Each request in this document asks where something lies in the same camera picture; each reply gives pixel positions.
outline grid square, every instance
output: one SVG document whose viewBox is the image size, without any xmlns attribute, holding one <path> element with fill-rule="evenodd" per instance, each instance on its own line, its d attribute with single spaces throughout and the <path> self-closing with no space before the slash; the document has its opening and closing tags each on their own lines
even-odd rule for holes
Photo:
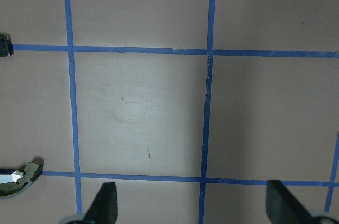
<svg viewBox="0 0 339 224">
<path fill-rule="evenodd" d="M 74 178 L 41 176 L 22 194 L 0 201 L 1 222 L 59 223 L 76 213 L 75 205 Z"/>
<path fill-rule="evenodd" d="M 207 184 L 204 223 L 270 224 L 265 209 L 266 186 Z M 326 187 L 288 187 L 307 210 L 323 210 Z"/>
<path fill-rule="evenodd" d="M 215 48 L 338 51 L 339 0 L 216 0 Z"/>
<path fill-rule="evenodd" d="M 339 61 L 215 57 L 208 176 L 328 181 Z"/>
<path fill-rule="evenodd" d="M 200 176 L 205 56 L 75 58 L 82 172 Z"/>
<path fill-rule="evenodd" d="M 80 46 L 206 48 L 208 0 L 72 0 Z"/>
<path fill-rule="evenodd" d="M 74 170 L 68 70 L 65 52 L 0 59 L 0 168 L 42 157 L 45 170 Z"/>
<path fill-rule="evenodd" d="M 0 0 L 1 29 L 13 44 L 66 45 L 64 0 Z"/>
<path fill-rule="evenodd" d="M 84 212 L 104 182 L 113 180 L 82 179 Z M 117 224 L 198 222 L 199 183 L 135 180 L 115 182 L 118 198 Z"/>
</svg>

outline blue tape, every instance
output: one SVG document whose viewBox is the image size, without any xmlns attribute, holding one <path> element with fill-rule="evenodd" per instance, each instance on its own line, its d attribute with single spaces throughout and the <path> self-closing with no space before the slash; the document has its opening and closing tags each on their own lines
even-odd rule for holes
<svg viewBox="0 0 339 224">
<path fill-rule="evenodd" d="M 100 179 L 119 179 L 119 180 L 191 182 L 191 183 L 199 183 L 201 181 L 200 177 L 185 177 L 185 176 L 119 175 L 119 174 L 81 173 L 81 177 L 82 178 L 100 178 Z"/>
<path fill-rule="evenodd" d="M 326 197 L 326 202 L 325 202 L 325 212 L 329 212 L 329 210 L 331 209 L 331 201 L 332 201 L 332 196 L 333 196 L 333 187 L 329 187 L 328 188 L 328 192 L 327 192 L 327 197 Z"/>
<path fill-rule="evenodd" d="M 267 50 L 214 50 L 215 56 L 261 56 L 261 57 L 314 57 L 339 58 L 337 52 L 318 51 L 267 51 Z"/>
<path fill-rule="evenodd" d="M 329 212 L 331 209 L 331 202 L 332 202 L 332 196 L 333 196 L 333 187 L 335 186 L 335 181 L 337 177 L 337 171 L 338 171 L 338 161 L 339 161 L 339 135 L 337 135 L 337 140 L 335 144 L 335 150 L 334 150 L 334 156 L 333 156 L 333 162 L 332 162 L 332 170 L 331 175 L 329 178 L 329 181 L 332 185 L 332 187 L 328 188 L 327 197 L 326 197 L 326 203 L 325 203 L 325 211 Z"/>
<path fill-rule="evenodd" d="M 75 172 L 43 171 L 45 176 L 75 177 Z M 157 175 L 123 175 L 123 174 L 100 174 L 80 173 L 81 178 L 118 179 L 118 180 L 142 180 L 142 181 L 167 181 L 167 182 L 191 182 L 191 183 L 218 183 L 235 185 L 267 185 L 267 180 L 245 180 L 232 178 L 203 178 L 190 176 L 157 176 Z M 310 186 L 310 187 L 339 187 L 339 183 L 322 181 L 282 181 L 286 186 Z"/>
<path fill-rule="evenodd" d="M 72 132 L 73 132 L 75 195 L 76 195 L 77 213 L 82 213 L 72 11 L 70 6 L 70 0 L 64 1 L 65 1 L 66 32 L 67 32 L 68 60 L 69 60 L 69 84 L 70 84 L 70 106 L 72 114 Z"/>
<path fill-rule="evenodd" d="M 13 44 L 13 50 L 24 51 L 68 51 L 68 46 Z M 169 55 L 206 55 L 206 49 L 172 49 L 172 48 L 140 48 L 140 47 L 95 47 L 74 46 L 75 52 L 102 52 L 102 53 L 154 53 Z M 215 56 L 260 56 L 260 57 L 311 57 L 311 58 L 339 58 L 338 52 L 321 51 L 267 51 L 267 50 L 212 50 Z"/>
<path fill-rule="evenodd" d="M 68 46 L 14 44 L 12 47 L 14 51 L 68 51 Z"/>
<path fill-rule="evenodd" d="M 203 119 L 203 138 L 202 138 L 202 154 L 201 154 L 201 172 L 200 177 L 206 178 L 207 173 L 207 157 L 208 157 L 208 139 L 211 111 L 211 92 L 212 92 L 212 74 L 213 74 L 213 36 L 214 36 L 214 15 L 216 0 L 208 1 L 208 22 L 207 22 L 207 79 L 206 79 L 206 95 Z M 205 212 L 205 193 L 206 183 L 200 183 L 199 196 L 199 217 L 198 223 L 203 224 Z"/>
<path fill-rule="evenodd" d="M 203 223 L 205 214 L 206 183 L 200 183 L 198 223 Z"/>
<path fill-rule="evenodd" d="M 155 53 L 169 55 L 205 55 L 204 49 L 74 46 L 75 52 Z"/>
<path fill-rule="evenodd" d="M 42 175 L 45 176 L 62 176 L 62 177 L 74 177 L 74 172 L 58 172 L 58 171 L 42 171 Z"/>
</svg>

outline blue tape line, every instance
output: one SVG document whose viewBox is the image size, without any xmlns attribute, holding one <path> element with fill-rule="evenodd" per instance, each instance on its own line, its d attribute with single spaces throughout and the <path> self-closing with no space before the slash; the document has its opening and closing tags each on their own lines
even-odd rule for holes
<svg viewBox="0 0 339 224">
<path fill-rule="evenodd" d="M 216 0 L 208 0 L 207 51 L 213 49 L 215 6 Z"/>
<path fill-rule="evenodd" d="M 68 51 L 68 46 L 13 44 L 13 50 L 23 51 Z M 95 47 L 74 46 L 75 52 L 102 52 L 102 53 L 154 53 L 169 55 L 206 55 L 206 49 L 173 49 L 173 48 L 140 48 L 140 47 Z M 261 57 L 314 57 L 339 58 L 338 52 L 322 51 L 267 51 L 267 50 L 213 50 L 215 56 L 261 56 Z"/>
<path fill-rule="evenodd" d="M 216 0 L 208 1 L 208 22 L 207 22 L 207 79 L 206 79 L 206 94 L 203 119 L 203 138 L 202 138 L 202 154 L 201 154 L 201 172 L 200 177 L 206 178 L 207 173 L 207 157 L 208 157 L 208 139 L 210 125 L 210 110 L 211 110 L 211 92 L 212 92 L 212 74 L 213 74 L 213 35 L 214 35 L 214 15 L 215 15 Z M 205 193 L 206 183 L 200 183 L 199 194 L 199 217 L 198 223 L 204 222 L 205 211 Z"/>
<path fill-rule="evenodd" d="M 72 11 L 71 11 L 71 6 L 70 6 L 70 0 L 64 0 L 64 1 L 65 1 L 66 32 L 67 32 L 68 60 L 69 60 L 69 84 L 70 84 L 70 105 L 71 105 L 71 114 L 72 114 L 72 132 L 73 132 L 75 195 L 76 195 L 77 213 L 82 213 Z"/>
<path fill-rule="evenodd" d="M 332 162 L 332 170 L 331 170 L 331 176 L 330 176 L 331 182 L 335 182 L 337 178 L 338 161 L 339 161 L 339 135 L 337 135 L 337 140 L 335 144 L 335 150 L 334 150 L 334 156 L 333 156 L 333 162 Z"/>
<path fill-rule="evenodd" d="M 205 214 L 206 183 L 200 183 L 198 223 L 203 223 Z"/>
<path fill-rule="evenodd" d="M 267 50 L 214 50 L 215 56 L 262 56 L 262 57 L 314 57 L 339 58 L 337 52 L 318 51 L 267 51 Z"/>
<path fill-rule="evenodd" d="M 120 180 L 192 182 L 192 183 L 199 183 L 201 181 L 200 177 L 185 177 L 185 176 L 119 175 L 119 174 L 81 173 L 81 177 L 82 178 L 100 178 L 100 179 L 120 179 Z"/>
<path fill-rule="evenodd" d="M 75 52 L 155 53 L 169 55 L 205 55 L 204 49 L 74 46 Z"/>
<path fill-rule="evenodd" d="M 62 176 L 62 177 L 74 177 L 74 172 L 58 172 L 58 171 L 42 171 L 42 175 L 45 176 Z"/>
<path fill-rule="evenodd" d="M 329 187 L 328 188 L 328 192 L 327 192 L 327 197 L 326 197 L 326 202 L 325 202 L 325 212 L 329 212 L 330 208 L 331 208 L 331 201 L 332 201 L 332 196 L 333 196 L 333 187 Z"/>
<path fill-rule="evenodd" d="M 329 178 L 329 181 L 331 183 L 335 183 L 336 177 L 337 177 L 337 171 L 338 171 L 338 161 L 339 161 L 339 135 L 337 135 L 337 140 L 335 144 L 335 150 L 334 150 L 334 156 L 333 156 L 333 162 L 332 162 L 332 170 L 331 175 Z M 332 195 L 333 195 L 333 187 L 328 188 L 328 193 L 326 197 L 326 203 L 325 203 L 325 211 L 329 212 L 331 209 L 331 202 L 332 202 Z"/>
<path fill-rule="evenodd" d="M 14 44 L 12 47 L 14 51 L 68 51 L 68 46 Z"/>
<path fill-rule="evenodd" d="M 0 169 L 0 173 L 13 172 L 14 170 Z M 75 172 L 43 171 L 45 176 L 74 177 Z M 167 181 L 167 182 L 192 182 L 192 183 L 218 183 L 235 185 L 267 185 L 267 180 L 244 180 L 232 178 L 203 178 L 190 176 L 157 176 L 157 175 L 123 175 L 81 173 L 81 178 L 118 179 L 118 180 L 142 180 L 142 181 Z M 286 186 L 310 186 L 310 187 L 339 187 L 339 183 L 322 181 L 282 181 Z"/>
</svg>

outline scuff mark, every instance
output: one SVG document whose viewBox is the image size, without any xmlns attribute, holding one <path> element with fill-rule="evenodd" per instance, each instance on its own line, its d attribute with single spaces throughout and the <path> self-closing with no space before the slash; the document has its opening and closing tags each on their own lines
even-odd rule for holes
<svg viewBox="0 0 339 224">
<path fill-rule="evenodd" d="M 150 151 L 149 151 L 148 146 L 147 146 L 147 152 L 148 152 L 148 158 L 149 158 L 149 159 L 152 159 L 152 157 L 151 157 L 151 155 L 150 155 Z"/>
</svg>

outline silver metal piece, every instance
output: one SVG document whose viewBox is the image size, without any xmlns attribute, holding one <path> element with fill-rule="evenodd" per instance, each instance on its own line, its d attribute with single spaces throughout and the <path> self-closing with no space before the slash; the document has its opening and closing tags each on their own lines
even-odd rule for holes
<svg viewBox="0 0 339 224">
<path fill-rule="evenodd" d="M 16 182 L 18 179 L 21 179 L 23 177 L 23 174 L 23 172 L 16 170 L 10 175 L 0 175 L 0 183 Z"/>
<path fill-rule="evenodd" d="M 25 191 L 41 175 L 42 165 L 29 162 L 23 172 L 0 174 L 0 199 L 12 198 Z"/>
</svg>

